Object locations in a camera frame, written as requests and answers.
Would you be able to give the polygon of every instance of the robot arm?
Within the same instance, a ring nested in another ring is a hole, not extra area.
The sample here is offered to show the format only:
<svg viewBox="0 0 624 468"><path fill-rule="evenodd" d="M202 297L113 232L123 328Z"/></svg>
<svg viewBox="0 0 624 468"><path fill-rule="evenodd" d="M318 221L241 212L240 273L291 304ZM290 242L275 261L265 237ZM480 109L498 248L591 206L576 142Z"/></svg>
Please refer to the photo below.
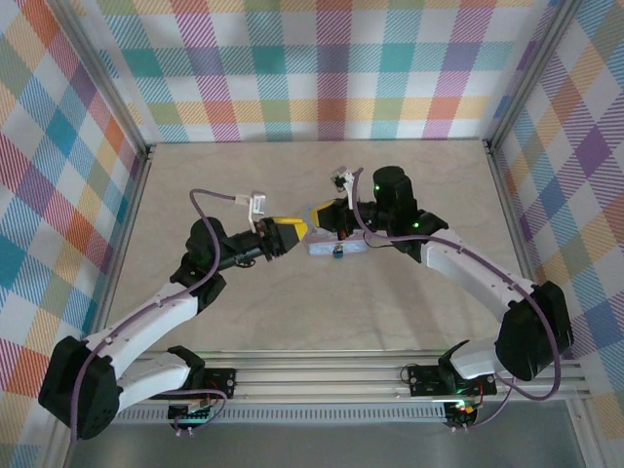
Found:
<svg viewBox="0 0 624 468"><path fill-rule="evenodd" d="M418 208L411 181L401 168L381 168L372 178L375 201L360 202L353 195L353 175L340 168L331 180L338 191L346 191L347 199L336 199L314 210L315 224L337 233L338 240L346 239L360 228L352 209L357 206L365 227L373 232L386 231L398 251L458 283L501 323L498 336L464 341L441 358L439 374L448 384L448 391L453 391L462 381L500 371L508 371L521 380L532 380L553 362L546 331L535 311L518 291L492 272L492 265L504 272L512 285L530 292L548 319L559 353L569 348L573 337L566 300L558 286L550 282L537 286L496 266L482 255L476 255L480 259L476 261L474 255L467 254L475 250L469 248L446 222ZM405 236L421 236L422 239L396 240ZM430 236L438 242L427 240ZM449 244L460 249L449 247Z"/></svg>
<svg viewBox="0 0 624 468"><path fill-rule="evenodd" d="M217 272L233 266L253 266L259 256L270 261L292 249L307 232L301 219L268 217L256 222L253 229L228 237L218 219L208 221L219 242ZM91 357L78 395L77 429L81 439L96 436L120 410L146 398L176 389L207 388L204 361L181 346L146 363L135 363L165 333L205 310L225 288L225 280L216 273L189 290L206 276L215 259L214 242L201 219L193 224L186 249L170 282L129 317L83 341L69 336L55 347L39 403L67 426L74 384ZM175 299L163 300L171 296ZM146 306L153 310L145 313Z"/></svg>

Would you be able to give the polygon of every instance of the colorful checkered wall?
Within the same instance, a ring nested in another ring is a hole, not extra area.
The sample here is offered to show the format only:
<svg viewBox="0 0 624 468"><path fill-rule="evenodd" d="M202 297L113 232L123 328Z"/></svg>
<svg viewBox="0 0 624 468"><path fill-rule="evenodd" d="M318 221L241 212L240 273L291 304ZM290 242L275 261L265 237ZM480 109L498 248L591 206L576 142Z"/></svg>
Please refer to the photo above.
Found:
<svg viewBox="0 0 624 468"><path fill-rule="evenodd" d="M574 357L624 466L624 1L582 4L503 152L537 274L565 290Z"/></svg>
<svg viewBox="0 0 624 468"><path fill-rule="evenodd" d="M496 106L496 111L494 112L494 116L487 126L487 131L483 135L483 139L489 140L492 139L492 137L494 136L494 132L496 132L496 129L502 122L505 113L507 112L507 110L509 110L512 98L520 88L523 79L527 75L527 70L539 51L541 41L544 39L544 36L548 32L548 27L550 26L550 23L555 17L557 11L561 7L563 1L564 0L549 0L546 9L539 19L539 23L535 27L530 41L528 41L528 44L526 45L526 49L522 55L522 58L520 59L520 61L518 61L518 65L516 65L516 69L514 70L514 73L507 84L505 94Z"/></svg>
<svg viewBox="0 0 624 468"><path fill-rule="evenodd" d="M0 15L0 467L34 466L55 343L103 293L138 157L44 0Z"/></svg>
<svg viewBox="0 0 624 468"><path fill-rule="evenodd" d="M145 138L167 142L478 137L547 4L72 2Z"/></svg>

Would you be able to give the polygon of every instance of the purple cable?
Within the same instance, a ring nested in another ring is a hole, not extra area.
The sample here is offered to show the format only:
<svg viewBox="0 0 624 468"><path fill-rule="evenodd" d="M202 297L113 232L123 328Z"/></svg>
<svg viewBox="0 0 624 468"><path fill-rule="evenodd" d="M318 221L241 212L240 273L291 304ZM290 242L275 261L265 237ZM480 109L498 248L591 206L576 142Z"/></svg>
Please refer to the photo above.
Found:
<svg viewBox="0 0 624 468"><path fill-rule="evenodd" d="M136 322L138 319L140 319L143 316L145 316L146 314L150 313L152 310L154 310L154 309L156 309L158 307L162 307L163 305L166 305L166 304L172 302L173 300L179 299L183 295L192 293L197 288L200 288L202 285L204 285L208 280L210 280L212 278L213 274L216 272L216 270L218 268L218 263L220 262L220 259L221 259L221 250L220 250L220 247L219 247L219 244L218 244L218 238L216 237L215 230L213 229L211 224L208 222L208 218L206 217L206 215L204 214L204 212L200 208L199 204L197 203L197 200L195 199L195 194L196 193L202 193L202 194L206 194L206 195L211 195L213 197L220 198L220 199L223 199L223 200L236 200L236 197L233 197L231 195L223 195L222 193L212 192L210 190L204 190L202 188L194 188L188 194L190 199L191 199L191 203L193 204L193 207L195 208L195 210L199 214L199 216L202 219L202 221L204 221L204 224L206 224L206 227L208 228L208 231L211 234L211 238L213 239L213 245L214 245L214 262L213 262L213 266L211 267L210 271L206 274L206 276L204 276L204 278L202 278L200 281L195 283L193 286L185 289L184 291L180 291L180 292L177 292L176 294L170 295L169 297L165 297L164 299L162 299L160 301L160 305L158 303L154 302L152 304L149 304L149 305L145 306L143 309L139 310L138 312L136 312L135 314L130 316L125 322L122 322L119 325L119 327L117 327L115 330L113 330L105 339L103 339L94 348L94 350L91 352L91 354L89 355L89 357L87 358L85 363L82 365L82 368L80 368L80 370L78 371L78 375L76 376L76 381L74 382L74 388L73 388L73 391L72 391L72 394L71 394L71 404L70 404L71 406L70 406L70 410L69 410L70 411L70 413L69 413L69 427L71 429L71 442L77 442L78 441L78 400L80 398L80 389L81 389L81 386L82 386L82 381L85 378L85 374L87 373L87 367L89 366L89 364L92 362L93 359L96 358L96 356L98 355L99 351L101 351L106 346L106 340L108 338L113 338L114 339L115 337L117 337L119 335L119 333L121 333L123 330L125 330L127 327L129 327L131 324Z"/></svg>
<svg viewBox="0 0 624 468"><path fill-rule="evenodd" d="M516 381L516 377L512 377L511 379L512 382ZM509 387L509 391L507 392L507 395L505 395L505 398L503 399L503 401L500 403L500 406L496 409L495 412L493 412L490 416L488 416L486 419L484 419L483 421L479 421L474 423L472 426L469 426L469 429L473 429L476 427L481 427L481 426L485 426L486 424L488 424L489 422L491 422L495 417L497 417L501 411L504 410L504 408L507 406L507 404L509 403L509 398L511 397L512 392L514 391L513 388Z"/></svg>
<svg viewBox="0 0 624 468"><path fill-rule="evenodd" d="M358 182L360 180L360 174L362 173L363 170L364 168L360 168L355 173L353 173L353 199L356 201L358 199L358 195L357 195ZM548 337L548 342L553 352L553 362L555 366L555 378L553 380L553 386L546 395L531 395L530 393L526 392L525 390L520 388L518 385L516 385L515 379L507 380L500 376L498 376L498 379L501 382L503 382L505 385L507 385L508 387L516 390L523 397L528 398L529 400L533 400L535 402L546 401L559 391L559 387L561 386L561 382L562 382L562 361L561 361L561 356L559 355L559 348L557 347L557 340L555 338L555 334L553 333L553 330L550 327L550 324L548 323L548 319L546 318L546 315L544 315L544 312L542 311L542 309L539 307L539 305L537 305L537 302L535 302L535 300L530 296L528 292L522 289L519 285L515 284L511 278L509 278L505 273L500 271L500 269L498 269L495 265L489 263L484 258L481 258L480 255L469 251L468 249L464 248L463 246L459 244L456 244L447 239L442 239L442 238L434 237L434 236L425 236L425 235L420 235L420 234L413 234L410 236L401 236L401 237L381 236L377 234L376 232L371 231L365 225L364 221L362 220L362 217L360 216L360 211L358 210L357 203L353 204L353 214L355 215L355 218L358 221L358 224L360 225L362 230L366 234L369 234L372 237L376 237L377 239L382 239L384 241L390 241L390 242L430 241L430 242L437 242L438 244L443 244L445 246L451 247L452 249L456 249L459 252L462 252L463 254L466 254L472 259L474 259L475 261L479 262L483 267L485 267L486 269L494 273L501 280L507 283L511 288L513 288L514 291L516 291L524 299L526 299L526 302L530 304L530 306L533 308L533 310L539 317L539 320L541 321L542 326L544 327L544 330L546 331L546 336Z"/></svg>
<svg viewBox="0 0 624 468"><path fill-rule="evenodd" d="M223 409L225 408L225 405L227 404L227 395L224 392L221 392L220 390L214 390L214 389L205 389L205 390L172 390L171 392L161 393L161 395L166 395L166 396L167 395L171 395L171 396L204 395L204 394L218 395L219 397L221 397L223 399L223 404L219 407L219 409L216 411L216 413L213 415L213 417L211 417L206 422L201 423L199 426L194 427L193 431L201 431L202 429L204 429L206 426L208 426L211 422L213 422L215 419L217 419L219 417L219 415L223 412ZM178 420L179 420L179 416L176 417L175 421L174 421L174 428L176 430L179 430L179 428L177 427L177 421Z"/></svg>

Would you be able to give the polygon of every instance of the purple wire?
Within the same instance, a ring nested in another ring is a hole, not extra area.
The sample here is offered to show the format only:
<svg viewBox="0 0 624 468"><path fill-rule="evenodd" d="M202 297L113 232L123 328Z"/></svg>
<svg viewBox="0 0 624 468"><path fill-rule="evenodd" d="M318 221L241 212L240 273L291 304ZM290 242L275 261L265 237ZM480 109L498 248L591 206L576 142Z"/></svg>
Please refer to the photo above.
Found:
<svg viewBox="0 0 624 468"><path fill-rule="evenodd" d="M160 304L154 302L152 304L146 305L144 308L142 308L141 310L139 310L138 312L130 316L125 322L122 322L115 330L113 330L105 339L103 339L94 348L91 354L87 357L87 360L85 361L85 363L82 365L82 367L78 371L78 375L76 376L76 381L74 382L74 388L71 394L71 403L70 403L70 410L69 410L70 411L69 427L71 429L71 442L78 441L78 400L80 398L80 389L82 387L82 381L85 378L85 374L87 373L87 367L89 366L89 364L92 362L93 359L96 358L99 351L101 351L106 346L106 340L108 338L114 339L115 337L119 335L119 333L121 333L123 330L125 330L127 327L132 325L137 320L144 317L146 314L149 314L152 310L162 307L163 305L166 305L174 300L177 300L184 295L192 293L197 288L200 288L202 285L204 285L208 280L210 280L213 274L216 272L218 268L218 264L221 259L221 249L218 244L218 238L216 237L215 230L213 229L212 225L209 223L208 218L206 217L206 215L200 208L199 204L197 203L197 200L195 199L196 193L211 195L213 197L220 198L223 200L236 200L236 197L233 197L231 195L223 195L222 193L212 192L210 190L204 190L202 188L194 188L188 194L191 199L191 203L193 204L193 207L199 214L202 221L204 221L204 224L208 228L211 238L213 239L213 245L214 245L213 266L211 267L209 272L206 274L206 276L204 276L204 278L202 278L200 281L198 281L191 287L185 289L184 291L177 292L173 295L170 295L169 297L165 297L164 299L160 301Z"/></svg>
<svg viewBox="0 0 624 468"><path fill-rule="evenodd" d="M206 390L172 390L171 392L161 393L161 395L166 395L166 396L167 395L171 395L171 396L204 395L204 394L218 395L219 397L223 399L223 404L219 407L219 409L216 411L213 417L211 417L208 421L201 423L197 427L194 427L193 431L195 432L201 431L202 429L204 429L206 426L208 426L211 422L213 422L215 419L219 417L219 415L223 412L225 405L227 404L227 395L224 392L221 392L220 390L214 390L212 388L207 388ZM174 420L174 428L176 430L179 430L179 428L177 427L178 420L179 420L179 416L176 417Z"/></svg>
<svg viewBox="0 0 624 468"><path fill-rule="evenodd" d="M356 201L358 200L358 196L357 196L357 193L358 193L358 182L360 180L360 174L362 173L363 170L364 170L364 168L360 168L355 173L353 173L353 199L356 200ZM541 323L542 323L542 325L544 327L544 330L546 331L546 336L548 337L548 342L549 342L551 350L553 352L553 362L554 362L554 367L555 367L555 378L553 380L553 386L552 386L552 388L550 389L550 391L546 395L532 395L532 394L526 392L525 390L523 390L522 388L520 388L518 385L516 385L515 384L515 379L507 380L507 379L504 379L504 378L502 378L500 376L498 376L498 379L501 382L503 382L505 385L507 385L508 387L513 388L514 390L516 390L523 397L528 398L529 400L533 400L535 402L546 401L546 400L551 398L553 395L555 395L559 391L559 387L561 386L561 382L562 382L562 361L561 361L561 356L559 355L559 348L557 347L557 340L555 338L555 334L553 333L553 330L550 327L548 319L546 318L546 315L544 315L544 312L542 311L542 309L539 307L537 302L535 302L535 300L530 296L530 294L528 292L526 292L519 285L515 284L513 282L513 280L511 278L509 278L509 276L507 276L505 273L503 273L495 265L491 264L489 261L485 260L480 255L478 255L477 253L469 251L468 249L464 248L463 246L461 246L459 244L454 243L453 241L449 241L447 239L442 239L442 238L439 238L439 237L425 236L425 235L420 235L420 234L413 234L413 235L401 236L401 237L381 236L381 235L377 234L376 232L371 231L365 225L364 221L362 220L362 217L360 216L360 211L358 210L358 204L357 203L353 204L353 214L354 214L356 220L358 221L358 224L362 228L362 230L366 234L369 234L372 237L376 237L377 239L381 239L381 240L384 240L384 241L390 241L390 242L430 241L430 242L437 242L438 244L443 244L443 245L448 246L448 247L450 247L452 249L456 249L459 252L462 252L463 254L466 254L469 257L471 257L472 259L474 259L475 261L479 262L483 267L485 267L486 269L488 269L489 271L494 273L501 280L503 280L505 283L507 283L511 288L513 288L514 291L516 291L524 299L526 299L526 302L528 302L528 304L533 308L533 310L535 311L535 313L539 317L539 320L541 321Z"/></svg>
<svg viewBox="0 0 624 468"><path fill-rule="evenodd" d="M498 374L495 374L495 375L496 375L496 378L500 379L500 375L498 375ZM511 381L515 382L516 381L516 377L512 377ZM513 391L514 391L514 389L509 387L509 391L507 392L507 395L505 395L505 398L501 402L500 406L496 409L496 411L493 412L490 416L488 416L483 421L476 422L475 424L470 426L469 429L474 429L474 428L477 428L477 427L485 426L486 424L491 422L495 417L497 417L505 409L505 407L509 403L509 398L511 397L511 394L512 394Z"/></svg>

